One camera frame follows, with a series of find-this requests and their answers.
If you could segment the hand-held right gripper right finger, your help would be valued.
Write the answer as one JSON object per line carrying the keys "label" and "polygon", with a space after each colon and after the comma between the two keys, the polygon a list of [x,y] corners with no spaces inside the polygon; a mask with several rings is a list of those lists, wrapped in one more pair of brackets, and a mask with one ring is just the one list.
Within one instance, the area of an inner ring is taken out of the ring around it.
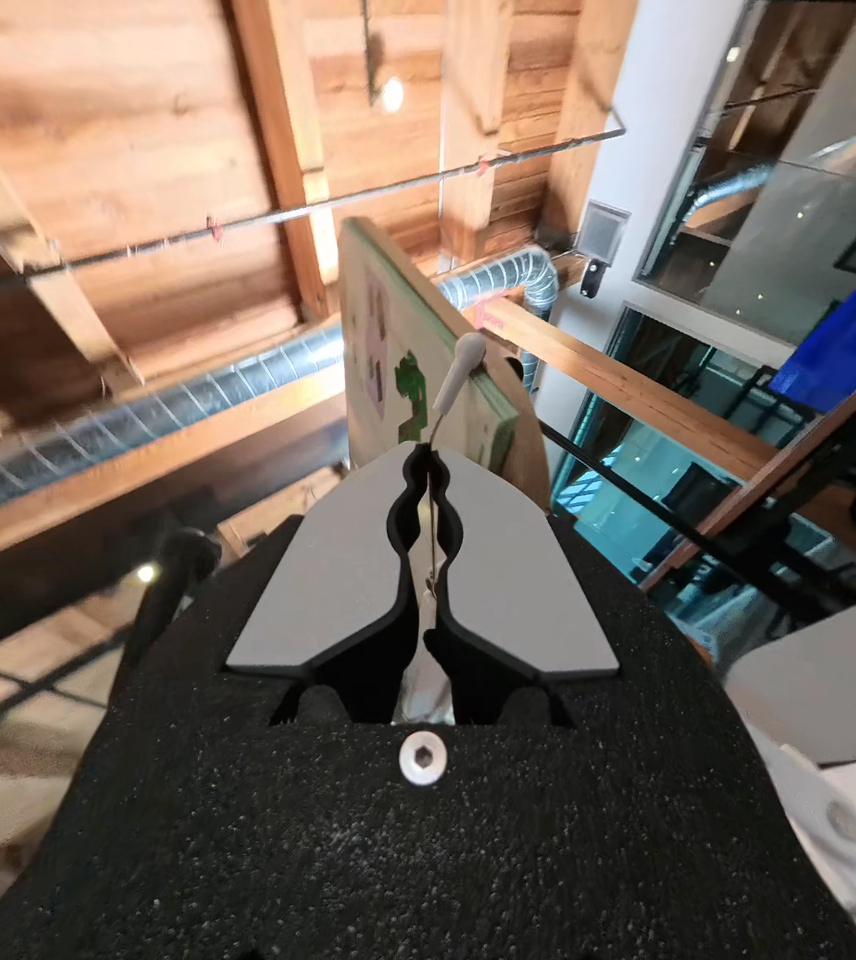
{"label": "hand-held right gripper right finger", "polygon": [[545,513],[448,447],[433,451],[444,562],[435,646],[531,681],[611,677],[619,662]]}

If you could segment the metal ceiling conduit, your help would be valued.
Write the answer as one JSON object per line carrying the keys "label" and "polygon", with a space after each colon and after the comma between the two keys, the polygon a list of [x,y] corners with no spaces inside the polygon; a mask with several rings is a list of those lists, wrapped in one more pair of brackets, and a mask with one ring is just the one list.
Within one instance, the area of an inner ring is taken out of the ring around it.
{"label": "metal ceiling conduit", "polygon": [[151,256],[209,237],[217,238],[222,234],[255,226],[284,225],[292,221],[307,218],[314,213],[322,213],[345,206],[373,201],[424,186],[439,186],[451,179],[479,177],[509,165],[553,157],[568,151],[578,150],[612,139],[621,138],[626,134],[626,126],[619,125],[613,128],[605,128],[602,131],[589,135],[567,138],[551,145],[532,148],[530,150],[501,151],[491,159],[480,158],[473,163],[443,169],[432,174],[403,178],[387,184],[352,191],[330,198],[305,202],[290,208],[266,210],[256,215],[227,222],[218,221],[214,225],[206,225],[193,230],[155,237],[137,244],[111,247],[110,249],[99,251],[85,257],[67,260],[61,259],[50,266],[27,267],[26,270],[15,270],[8,275],[0,275],[0,289],[12,286],[23,287],[26,286],[29,281],[44,280],[50,277],[60,276],[61,274],[73,273],[120,260]]}

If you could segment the instruction booklet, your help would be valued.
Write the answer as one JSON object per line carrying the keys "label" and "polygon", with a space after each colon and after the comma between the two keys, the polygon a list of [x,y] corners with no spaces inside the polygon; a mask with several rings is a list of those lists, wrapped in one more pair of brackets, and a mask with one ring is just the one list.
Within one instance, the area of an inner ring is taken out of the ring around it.
{"label": "instruction booklet", "polygon": [[[400,443],[430,439],[460,334],[448,324],[458,319],[454,308],[369,219],[343,220],[338,253],[349,457],[358,470]],[[434,443],[501,474],[518,415],[478,366]]]}

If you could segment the grey wall vent box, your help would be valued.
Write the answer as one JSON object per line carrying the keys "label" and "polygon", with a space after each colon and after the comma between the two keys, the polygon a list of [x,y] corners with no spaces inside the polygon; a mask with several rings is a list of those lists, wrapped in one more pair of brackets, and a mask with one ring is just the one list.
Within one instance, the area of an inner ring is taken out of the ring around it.
{"label": "grey wall vent box", "polygon": [[630,213],[590,199],[584,210],[574,250],[610,267],[622,242]]}

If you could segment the black rounded pole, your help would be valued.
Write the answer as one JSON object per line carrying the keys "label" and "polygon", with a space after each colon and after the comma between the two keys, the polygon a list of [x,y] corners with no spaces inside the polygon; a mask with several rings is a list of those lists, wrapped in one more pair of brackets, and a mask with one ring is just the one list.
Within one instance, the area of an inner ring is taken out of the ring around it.
{"label": "black rounded pole", "polygon": [[122,666],[132,669],[173,620],[183,602],[193,600],[200,587],[218,570],[222,546],[193,528],[170,533],[155,560],[157,573],[147,586],[127,637]]}

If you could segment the black metal bar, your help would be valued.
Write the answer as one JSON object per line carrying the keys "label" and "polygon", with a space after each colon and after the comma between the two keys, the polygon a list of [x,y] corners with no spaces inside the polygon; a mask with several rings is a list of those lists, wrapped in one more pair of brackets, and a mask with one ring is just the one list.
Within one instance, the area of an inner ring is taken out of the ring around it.
{"label": "black metal bar", "polygon": [[633,503],[666,524],[682,541],[695,546],[698,554],[712,558],[717,567],[725,570],[735,581],[755,588],[759,594],[764,595],[794,618],[804,621],[807,625],[828,618],[829,610],[819,602],[817,595],[806,594],[799,588],[795,588],[778,578],[770,572],[769,568],[752,565],[743,558],[732,554],[723,546],[711,541],[708,536],[698,533],[693,525],[687,523],[676,512],[649,497],[637,486],[616,474],[612,468],[605,465],[601,460],[588,456],[554,427],[549,426],[541,419],[538,420],[538,425],[547,440],[587,467],[590,472],[597,474],[603,481],[614,486]]}

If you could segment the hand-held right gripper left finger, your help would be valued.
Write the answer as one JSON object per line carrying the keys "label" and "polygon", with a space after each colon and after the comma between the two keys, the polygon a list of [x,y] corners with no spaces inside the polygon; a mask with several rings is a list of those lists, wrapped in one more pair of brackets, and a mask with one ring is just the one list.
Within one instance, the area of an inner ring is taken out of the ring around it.
{"label": "hand-held right gripper left finger", "polygon": [[352,471],[302,517],[226,667],[303,678],[358,652],[402,675],[418,643],[410,549],[430,449],[405,441]]}

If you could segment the white base book stand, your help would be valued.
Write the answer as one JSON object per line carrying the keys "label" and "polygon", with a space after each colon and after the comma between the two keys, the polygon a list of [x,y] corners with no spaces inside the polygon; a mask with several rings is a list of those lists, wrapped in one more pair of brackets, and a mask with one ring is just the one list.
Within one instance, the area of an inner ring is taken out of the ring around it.
{"label": "white base book stand", "polygon": [[[547,467],[530,399],[497,351],[450,302],[460,334],[433,411],[434,438],[470,373],[484,366],[518,410],[496,474],[547,508]],[[492,724],[506,707],[575,733],[560,753],[528,741],[533,786],[515,799],[489,755],[483,774],[506,804],[494,852],[506,906],[537,945],[531,958],[856,958],[856,853],[826,826],[802,826],[802,800],[837,800],[798,754],[744,726],[693,648],[665,616],[578,535],[549,520],[619,662],[616,675],[517,678],[475,654],[433,655],[451,681],[458,724]]]}

